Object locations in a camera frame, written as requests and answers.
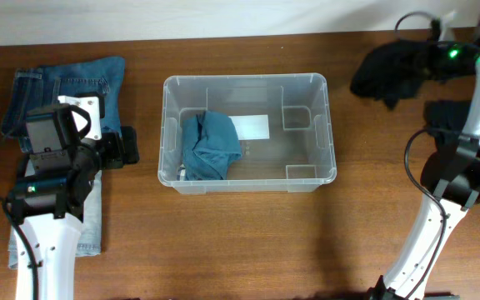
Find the black garment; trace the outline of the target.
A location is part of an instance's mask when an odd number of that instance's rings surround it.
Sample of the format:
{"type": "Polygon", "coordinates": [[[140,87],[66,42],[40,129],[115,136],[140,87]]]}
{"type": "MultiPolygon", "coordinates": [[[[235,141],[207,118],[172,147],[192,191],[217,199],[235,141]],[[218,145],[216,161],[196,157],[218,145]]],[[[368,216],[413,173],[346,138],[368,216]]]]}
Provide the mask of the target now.
{"type": "Polygon", "coordinates": [[[397,40],[374,48],[366,55],[350,83],[350,92],[360,98],[382,101],[393,110],[400,100],[415,98],[429,79],[431,44],[397,40]]]}
{"type": "MultiPolygon", "coordinates": [[[[423,117],[426,126],[460,132],[467,120],[471,101],[438,100],[426,102],[423,117]]],[[[445,132],[429,132],[437,149],[455,143],[458,135],[445,132]]]]}

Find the blue shirt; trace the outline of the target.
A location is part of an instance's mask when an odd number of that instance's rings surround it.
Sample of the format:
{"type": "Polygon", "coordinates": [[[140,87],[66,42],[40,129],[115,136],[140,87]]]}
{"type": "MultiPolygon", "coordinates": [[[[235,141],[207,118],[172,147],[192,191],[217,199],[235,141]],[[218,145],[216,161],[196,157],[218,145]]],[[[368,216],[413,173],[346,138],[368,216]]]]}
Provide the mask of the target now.
{"type": "Polygon", "coordinates": [[[187,181],[226,180],[242,148],[232,119],[206,111],[182,125],[182,165],[187,181]]]}

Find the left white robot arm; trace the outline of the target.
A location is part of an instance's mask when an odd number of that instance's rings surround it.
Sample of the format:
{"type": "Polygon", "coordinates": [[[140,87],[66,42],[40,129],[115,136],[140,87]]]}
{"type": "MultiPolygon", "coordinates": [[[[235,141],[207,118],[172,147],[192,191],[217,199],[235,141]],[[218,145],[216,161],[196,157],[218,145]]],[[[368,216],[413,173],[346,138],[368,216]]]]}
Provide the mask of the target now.
{"type": "Polygon", "coordinates": [[[133,127],[103,132],[97,93],[61,96],[16,124],[31,143],[2,207],[17,240],[18,299],[71,299],[85,202],[96,175],[139,160],[133,127]]]}

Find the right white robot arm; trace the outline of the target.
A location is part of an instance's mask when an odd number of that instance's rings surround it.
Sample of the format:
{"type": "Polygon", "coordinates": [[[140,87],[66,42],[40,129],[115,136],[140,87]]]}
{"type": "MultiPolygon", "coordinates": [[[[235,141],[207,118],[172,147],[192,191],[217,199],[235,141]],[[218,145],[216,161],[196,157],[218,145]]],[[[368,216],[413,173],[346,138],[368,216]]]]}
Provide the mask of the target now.
{"type": "Polygon", "coordinates": [[[473,76],[470,102],[430,102],[437,113],[423,131],[434,137],[436,151],[422,174],[412,180],[422,204],[393,266],[367,291],[369,299],[422,299],[433,266],[453,229],[480,203],[480,18],[471,42],[457,42],[448,25],[431,16],[424,41],[398,37],[372,50],[355,73],[351,91],[394,108],[412,98],[427,81],[473,76]]]}

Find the light blue folded jeans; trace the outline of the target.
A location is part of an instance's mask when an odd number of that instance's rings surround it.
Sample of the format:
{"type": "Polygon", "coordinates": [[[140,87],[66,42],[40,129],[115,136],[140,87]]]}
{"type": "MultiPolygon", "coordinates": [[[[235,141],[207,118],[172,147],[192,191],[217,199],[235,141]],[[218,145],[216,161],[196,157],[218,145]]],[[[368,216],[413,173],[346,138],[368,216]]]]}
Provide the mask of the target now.
{"type": "MultiPolygon", "coordinates": [[[[33,175],[33,165],[27,162],[26,175],[33,175]]],[[[18,267],[17,241],[14,230],[8,243],[7,267],[15,270],[18,267]]],[[[76,257],[94,257],[102,251],[102,171],[99,171],[93,181],[93,189],[84,202],[83,230],[77,244],[76,257]]]]}

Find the dark blue folded jeans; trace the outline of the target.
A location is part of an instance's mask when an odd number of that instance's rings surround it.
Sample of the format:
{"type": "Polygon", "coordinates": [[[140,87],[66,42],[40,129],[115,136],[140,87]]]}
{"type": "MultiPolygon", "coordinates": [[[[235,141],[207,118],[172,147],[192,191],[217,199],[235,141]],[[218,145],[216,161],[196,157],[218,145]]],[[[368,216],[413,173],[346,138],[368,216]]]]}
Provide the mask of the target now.
{"type": "Polygon", "coordinates": [[[2,119],[2,135],[13,130],[34,108],[56,103],[60,96],[76,98],[85,94],[98,94],[104,100],[101,131],[120,133],[118,95],[124,72],[125,60],[119,56],[58,66],[19,68],[14,73],[11,102],[2,119]]]}

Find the white label in bin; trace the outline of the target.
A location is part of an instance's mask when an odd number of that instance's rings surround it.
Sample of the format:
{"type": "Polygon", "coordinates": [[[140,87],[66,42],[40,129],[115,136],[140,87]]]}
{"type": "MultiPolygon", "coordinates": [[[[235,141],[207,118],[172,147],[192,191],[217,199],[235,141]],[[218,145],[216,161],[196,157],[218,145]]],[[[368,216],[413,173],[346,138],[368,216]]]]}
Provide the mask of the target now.
{"type": "Polygon", "coordinates": [[[240,141],[270,138],[268,115],[231,116],[240,141]]]}

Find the clear plastic storage bin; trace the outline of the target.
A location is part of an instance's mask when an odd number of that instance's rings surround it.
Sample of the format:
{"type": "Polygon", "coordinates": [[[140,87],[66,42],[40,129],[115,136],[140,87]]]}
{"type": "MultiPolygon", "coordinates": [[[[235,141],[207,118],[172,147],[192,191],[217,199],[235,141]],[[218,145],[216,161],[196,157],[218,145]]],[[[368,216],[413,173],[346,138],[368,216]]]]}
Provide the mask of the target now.
{"type": "Polygon", "coordinates": [[[181,194],[310,193],[337,176],[328,82],[319,73],[171,76],[163,84],[157,177],[181,194]],[[268,115],[270,138],[240,141],[226,180],[182,178],[183,123],[199,113],[268,115]]]}

